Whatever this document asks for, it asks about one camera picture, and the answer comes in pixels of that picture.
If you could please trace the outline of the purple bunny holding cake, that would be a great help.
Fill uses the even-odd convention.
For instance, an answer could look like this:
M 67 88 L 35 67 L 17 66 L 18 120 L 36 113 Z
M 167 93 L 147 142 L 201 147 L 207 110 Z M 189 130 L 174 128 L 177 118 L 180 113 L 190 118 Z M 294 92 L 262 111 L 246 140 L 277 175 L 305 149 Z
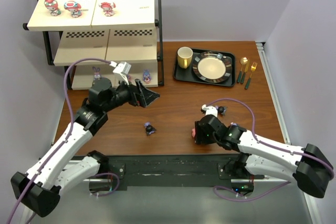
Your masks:
M 152 80 L 149 69 L 143 71 L 142 80 L 144 83 L 149 84 Z

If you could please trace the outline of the purple bunny with pink bow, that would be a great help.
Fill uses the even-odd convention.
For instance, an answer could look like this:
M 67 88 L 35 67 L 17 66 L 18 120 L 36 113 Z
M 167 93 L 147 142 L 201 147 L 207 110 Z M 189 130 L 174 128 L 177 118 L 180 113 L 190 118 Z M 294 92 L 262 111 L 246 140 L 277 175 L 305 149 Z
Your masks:
M 92 67 L 94 73 L 93 73 L 93 80 L 99 80 L 102 78 L 102 75 L 100 73 L 101 69 L 100 67 Z

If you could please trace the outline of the pink bunny frilly dress toy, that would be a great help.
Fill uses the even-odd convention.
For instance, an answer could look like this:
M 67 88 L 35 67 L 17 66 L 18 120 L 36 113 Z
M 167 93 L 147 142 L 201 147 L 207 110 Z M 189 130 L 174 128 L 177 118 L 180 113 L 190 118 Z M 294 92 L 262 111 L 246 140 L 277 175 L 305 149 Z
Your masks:
M 99 7 L 103 10 L 104 15 L 107 17 L 111 17 L 115 14 L 114 9 L 116 7 L 116 4 L 114 2 L 102 2 L 99 4 Z

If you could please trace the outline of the pink bunny white bonnet toy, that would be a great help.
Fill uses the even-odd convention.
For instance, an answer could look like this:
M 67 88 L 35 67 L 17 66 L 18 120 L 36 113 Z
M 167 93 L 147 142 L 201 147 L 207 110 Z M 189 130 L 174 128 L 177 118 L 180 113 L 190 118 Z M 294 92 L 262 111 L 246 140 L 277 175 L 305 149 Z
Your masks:
M 81 5 L 76 1 L 64 3 L 64 9 L 70 12 L 72 18 L 78 18 L 82 15 Z

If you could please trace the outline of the pink bunny green hat toy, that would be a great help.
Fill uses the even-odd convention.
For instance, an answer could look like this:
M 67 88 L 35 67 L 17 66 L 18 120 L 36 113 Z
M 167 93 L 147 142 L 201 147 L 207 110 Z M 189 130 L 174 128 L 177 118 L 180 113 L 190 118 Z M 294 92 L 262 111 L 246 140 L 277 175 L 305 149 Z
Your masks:
M 61 14 L 56 0 L 44 0 L 44 6 L 49 10 L 51 16 L 59 16 Z

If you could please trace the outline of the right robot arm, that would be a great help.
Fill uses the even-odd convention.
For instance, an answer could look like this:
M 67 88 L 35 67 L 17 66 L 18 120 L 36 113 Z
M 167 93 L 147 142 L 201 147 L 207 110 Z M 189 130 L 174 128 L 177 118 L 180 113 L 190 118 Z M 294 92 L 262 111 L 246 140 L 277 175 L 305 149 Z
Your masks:
M 304 193 L 323 198 L 333 179 L 333 166 L 315 145 L 305 147 L 279 143 L 237 124 L 225 126 L 206 115 L 195 121 L 195 143 L 217 144 L 240 153 L 234 169 L 240 173 L 265 175 L 297 184 Z

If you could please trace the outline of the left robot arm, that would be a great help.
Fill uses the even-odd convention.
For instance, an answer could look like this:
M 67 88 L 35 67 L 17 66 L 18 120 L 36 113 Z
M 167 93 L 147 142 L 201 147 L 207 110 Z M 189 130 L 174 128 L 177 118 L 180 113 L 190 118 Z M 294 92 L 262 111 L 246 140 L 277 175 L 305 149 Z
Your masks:
M 122 81 L 117 88 L 113 88 L 107 78 L 95 81 L 59 140 L 27 172 L 16 172 L 12 176 L 10 183 L 17 203 L 45 217 L 56 208 L 66 190 L 96 176 L 100 170 L 106 175 L 108 159 L 97 151 L 89 153 L 75 166 L 64 168 L 106 123 L 109 111 L 125 103 L 145 108 L 159 97 L 139 79 L 135 84 Z

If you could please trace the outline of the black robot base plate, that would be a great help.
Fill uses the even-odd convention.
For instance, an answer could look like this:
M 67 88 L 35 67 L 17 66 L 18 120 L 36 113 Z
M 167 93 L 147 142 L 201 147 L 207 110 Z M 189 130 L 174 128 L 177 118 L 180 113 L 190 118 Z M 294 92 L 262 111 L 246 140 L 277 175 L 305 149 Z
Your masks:
M 129 187 L 213 187 L 231 185 L 233 179 L 252 182 L 263 175 L 252 175 L 243 168 L 242 154 L 131 155 L 93 157 L 102 161 L 97 178 L 118 190 Z

